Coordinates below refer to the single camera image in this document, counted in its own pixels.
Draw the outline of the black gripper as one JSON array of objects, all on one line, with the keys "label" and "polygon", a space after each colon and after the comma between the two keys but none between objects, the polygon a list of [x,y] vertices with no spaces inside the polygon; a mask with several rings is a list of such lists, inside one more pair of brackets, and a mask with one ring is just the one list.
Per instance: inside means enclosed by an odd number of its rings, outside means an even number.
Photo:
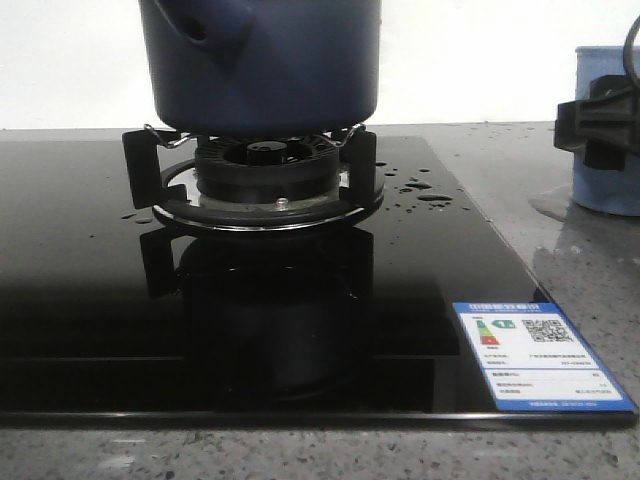
[{"label": "black gripper", "polygon": [[639,90],[625,75],[591,81],[587,98],[558,105],[553,144],[588,168],[626,170],[639,155]]}]

